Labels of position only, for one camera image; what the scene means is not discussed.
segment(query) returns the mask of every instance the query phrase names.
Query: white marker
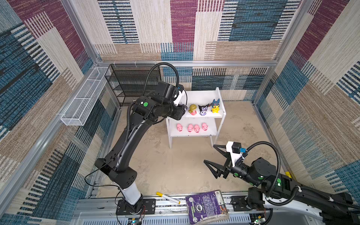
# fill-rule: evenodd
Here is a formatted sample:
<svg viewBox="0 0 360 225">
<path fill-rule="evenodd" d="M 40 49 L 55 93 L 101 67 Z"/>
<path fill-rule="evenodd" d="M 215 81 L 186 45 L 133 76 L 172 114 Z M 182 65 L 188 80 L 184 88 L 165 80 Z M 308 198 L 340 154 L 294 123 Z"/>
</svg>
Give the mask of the white marker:
<svg viewBox="0 0 360 225">
<path fill-rule="evenodd" d="M 167 196 L 167 195 L 164 195 L 164 194 L 162 194 L 162 193 L 160 193 L 160 192 L 156 192 L 156 194 L 157 194 L 158 196 L 160 196 L 160 197 L 166 198 L 167 200 L 170 200 L 170 201 L 172 201 L 172 202 L 175 202 L 176 204 L 180 204 L 180 201 L 177 200 L 177 199 L 171 198 L 171 197 L 169 197 L 169 196 Z"/>
</svg>

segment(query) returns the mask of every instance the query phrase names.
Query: white shelf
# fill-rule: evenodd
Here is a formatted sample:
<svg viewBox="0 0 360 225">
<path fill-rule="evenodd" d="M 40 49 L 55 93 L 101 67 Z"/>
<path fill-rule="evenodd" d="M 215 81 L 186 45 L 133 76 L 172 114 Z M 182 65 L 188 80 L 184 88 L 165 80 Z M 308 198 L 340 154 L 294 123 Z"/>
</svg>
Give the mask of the white shelf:
<svg viewBox="0 0 360 225">
<path fill-rule="evenodd" d="M 221 99 L 219 88 L 216 88 L 215 91 L 187 91 L 188 103 L 187 107 L 190 107 L 191 104 L 196 105 L 196 114 L 191 115 L 187 110 L 182 118 L 222 118 L 224 116 L 225 108 Z M 211 112 L 212 107 L 209 106 L 205 116 L 200 115 L 199 105 L 206 105 L 212 103 L 213 100 L 220 99 L 220 110 L 218 113 Z M 181 103 L 186 103 L 186 95 L 183 96 L 180 100 Z"/>
<path fill-rule="evenodd" d="M 175 137 L 204 137 L 209 136 L 211 145 L 216 143 L 217 137 L 219 136 L 222 124 L 224 122 L 226 111 L 224 107 L 224 103 L 222 102 L 222 98 L 220 95 L 220 90 L 217 87 L 216 90 L 213 91 L 187 91 L 188 95 L 188 103 L 186 104 L 189 107 L 191 104 L 196 105 L 196 114 L 191 115 L 188 111 L 185 112 L 181 120 L 177 121 L 172 118 L 166 119 L 166 126 L 167 126 L 167 134 L 169 137 L 169 146 L 172 147 L 172 138 Z M 200 115 L 199 105 L 206 105 L 211 104 L 213 100 L 220 99 L 220 109 L 218 113 L 212 113 L 210 106 L 207 110 L 205 116 Z M 186 95 L 183 96 L 180 100 L 180 103 L 185 104 L 186 102 Z M 221 118 L 221 123 L 219 128 L 216 127 L 215 118 Z M 182 131 L 177 130 L 177 124 L 180 123 L 183 126 Z M 208 130 L 204 131 L 202 129 L 202 124 L 206 123 L 208 125 Z M 188 132 L 188 126 L 192 124 L 199 125 L 200 131 L 196 133 L 195 131 Z"/>
<path fill-rule="evenodd" d="M 177 130 L 177 124 L 180 123 L 183 126 L 182 131 Z M 202 129 L 202 124 L 206 123 L 208 125 L 208 129 L 205 131 Z M 192 124 L 195 126 L 196 124 L 199 125 L 200 131 L 196 133 L 194 130 L 192 132 L 188 132 L 188 126 Z M 204 136 L 216 136 L 217 129 L 215 124 L 214 118 L 186 118 L 177 120 L 170 120 L 169 121 L 169 130 L 171 137 L 184 137 L 184 136 L 194 136 L 194 137 L 204 137 Z"/>
</svg>

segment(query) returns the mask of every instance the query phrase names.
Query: book cover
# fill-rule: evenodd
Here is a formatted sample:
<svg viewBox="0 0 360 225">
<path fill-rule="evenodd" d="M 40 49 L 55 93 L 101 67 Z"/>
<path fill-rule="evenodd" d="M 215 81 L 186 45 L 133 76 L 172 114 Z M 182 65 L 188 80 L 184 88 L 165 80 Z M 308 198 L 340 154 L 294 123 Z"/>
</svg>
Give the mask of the book cover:
<svg viewBox="0 0 360 225">
<path fill-rule="evenodd" d="M 229 218 L 219 190 L 187 196 L 190 224 L 207 224 Z"/>
</svg>

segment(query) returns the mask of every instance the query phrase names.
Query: mesh basket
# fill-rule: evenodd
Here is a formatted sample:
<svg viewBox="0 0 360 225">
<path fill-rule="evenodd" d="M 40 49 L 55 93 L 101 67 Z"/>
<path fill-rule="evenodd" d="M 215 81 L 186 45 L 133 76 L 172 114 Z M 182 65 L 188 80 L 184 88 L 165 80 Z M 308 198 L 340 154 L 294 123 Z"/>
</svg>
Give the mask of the mesh basket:
<svg viewBox="0 0 360 225">
<path fill-rule="evenodd" d="M 113 89 L 121 106 L 138 99 L 143 91 L 149 70 L 155 64 L 111 64 L 106 80 Z M 160 77 L 159 67 L 155 68 L 148 79 L 145 94 L 155 90 Z"/>
<path fill-rule="evenodd" d="M 110 74 L 107 67 L 97 67 L 91 72 L 61 117 L 61 121 L 66 126 L 83 126 L 85 124 L 106 84 L 105 76 Z"/>
</svg>

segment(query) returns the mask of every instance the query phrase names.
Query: black mounting plate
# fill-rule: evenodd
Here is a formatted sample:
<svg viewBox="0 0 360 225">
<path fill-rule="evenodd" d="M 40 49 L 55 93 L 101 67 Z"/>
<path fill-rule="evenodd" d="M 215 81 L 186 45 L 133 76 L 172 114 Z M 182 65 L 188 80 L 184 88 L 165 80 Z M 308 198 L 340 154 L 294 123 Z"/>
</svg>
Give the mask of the black mounting plate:
<svg viewBox="0 0 360 225">
<path fill-rule="evenodd" d="M 231 197 L 231 204 L 233 205 L 235 212 L 251 211 L 251 209 L 246 207 L 247 201 L 245 200 L 245 197 L 245 195 Z"/>
<path fill-rule="evenodd" d="M 155 206 L 156 206 L 155 198 L 144 198 L 143 205 L 146 207 L 145 214 L 155 214 Z M 125 203 L 120 204 L 120 206 L 117 207 L 116 209 L 116 215 L 118 216 L 131 215 L 131 213 L 129 212 L 129 207 Z"/>
</svg>

